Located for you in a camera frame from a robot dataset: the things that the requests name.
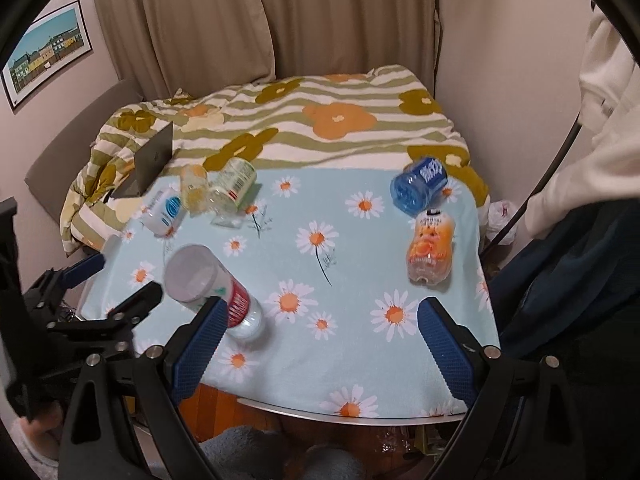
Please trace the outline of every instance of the wall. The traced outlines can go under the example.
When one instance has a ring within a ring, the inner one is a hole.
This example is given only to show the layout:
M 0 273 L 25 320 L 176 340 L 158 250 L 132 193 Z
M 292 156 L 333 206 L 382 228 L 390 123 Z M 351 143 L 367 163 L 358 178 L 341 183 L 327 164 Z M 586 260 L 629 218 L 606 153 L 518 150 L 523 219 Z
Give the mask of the wall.
M 590 0 L 441 0 L 441 14 L 436 98 L 492 199 L 520 205 L 578 113 Z M 588 141 L 579 137 L 569 160 Z M 527 240 L 521 225 L 514 250 Z
M 72 1 L 75 0 L 52 0 L 43 14 Z M 15 115 L 0 92 L 0 200 L 15 196 L 18 201 L 15 229 L 23 288 L 44 270 L 69 263 L 62 250 L 57 223 L 33 198 L 24 176 L 53 137 L 118 80 L 104 44 L 94 0 L 80 3 L 93 52 L 61 70 Z

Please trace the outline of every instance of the metal screw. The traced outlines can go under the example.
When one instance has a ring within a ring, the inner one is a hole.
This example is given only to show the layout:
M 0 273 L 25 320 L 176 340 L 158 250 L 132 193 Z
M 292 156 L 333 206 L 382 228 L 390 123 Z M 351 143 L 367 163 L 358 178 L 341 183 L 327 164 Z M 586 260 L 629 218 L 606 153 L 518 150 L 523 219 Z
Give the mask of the metal screw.
M 162 355 L 164 347 L 161 345 L 153 345 L 146 349 L 145 355 L 150 359 L 156 359 Z
M 95 366 L 100 362 L 100 355 L 99 354 L 91 354 L 87 359 L 86 359 L 86 363 L 89 366 Z
M 555 355 L 548 355 L 545 357 L 545 364 L 550 368 L 558 368 L 560 361 Z
M 484 355 L 489 359 L 497 359 L 502 355 L 502 352 L 500 352 L 500 349 L 497 346 L 487 346 L 484 349 Z

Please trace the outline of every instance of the laptop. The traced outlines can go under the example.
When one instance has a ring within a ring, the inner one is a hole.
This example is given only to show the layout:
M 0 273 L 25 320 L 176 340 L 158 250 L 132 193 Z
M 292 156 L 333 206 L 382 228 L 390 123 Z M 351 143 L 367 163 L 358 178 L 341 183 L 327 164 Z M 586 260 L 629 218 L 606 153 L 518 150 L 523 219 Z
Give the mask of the laptop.
M 143 196 L 174 155 L 174 124 L 169 123 L 133 155 L 134 169 L 112 198 Z

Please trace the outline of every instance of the picture frame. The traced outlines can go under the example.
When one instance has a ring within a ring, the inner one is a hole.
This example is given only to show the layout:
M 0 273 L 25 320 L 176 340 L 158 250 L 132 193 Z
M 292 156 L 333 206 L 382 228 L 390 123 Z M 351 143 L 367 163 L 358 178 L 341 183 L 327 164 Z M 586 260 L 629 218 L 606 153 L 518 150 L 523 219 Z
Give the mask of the picture frame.
M 65 66 L 91 51 L 80 0 L 35 20 L 2 69 L 0 78 L 12 111 Z

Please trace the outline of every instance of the curtain fold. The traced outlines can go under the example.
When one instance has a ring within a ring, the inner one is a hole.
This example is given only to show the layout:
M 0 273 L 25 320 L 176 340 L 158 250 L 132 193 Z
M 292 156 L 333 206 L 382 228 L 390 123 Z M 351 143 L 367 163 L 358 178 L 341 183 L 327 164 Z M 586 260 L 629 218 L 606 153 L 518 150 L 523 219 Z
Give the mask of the curtain fold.
M 433 91 L 435 0 L 262 0 L 278 77 L 402 64 Z
M 203 96 L 272 80 L 274 53 L 261 0 L 95 0 L 120 79 L 146 99 L 178 88 Z

